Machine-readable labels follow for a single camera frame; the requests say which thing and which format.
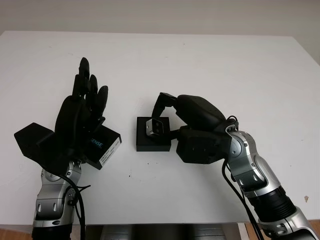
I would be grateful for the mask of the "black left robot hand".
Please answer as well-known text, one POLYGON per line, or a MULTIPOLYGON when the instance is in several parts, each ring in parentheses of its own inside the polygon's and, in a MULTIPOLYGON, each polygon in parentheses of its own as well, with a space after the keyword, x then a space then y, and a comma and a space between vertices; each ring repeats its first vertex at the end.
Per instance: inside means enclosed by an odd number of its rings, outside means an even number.
POLYGON ((98 80, 90 74, 90 64, 83 57, 75 75, 72 94, 67 96, 59 110, 54 132, 66 154, 84 160, 86 148, 94 133, 105 121, 103 113, 109 88, 98 87, 98 80))

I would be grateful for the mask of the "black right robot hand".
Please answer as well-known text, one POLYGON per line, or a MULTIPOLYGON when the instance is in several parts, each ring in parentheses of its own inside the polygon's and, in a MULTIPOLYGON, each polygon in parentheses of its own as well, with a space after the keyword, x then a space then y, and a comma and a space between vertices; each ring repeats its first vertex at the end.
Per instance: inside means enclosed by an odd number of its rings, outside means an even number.
POLYGON ((200 96, 181 94, 177 97, 161 92, 151 116, 160 117, 165 108, 173 107, 175 114, 190 128, 211 132, 227 119, 213 104, 200 96))

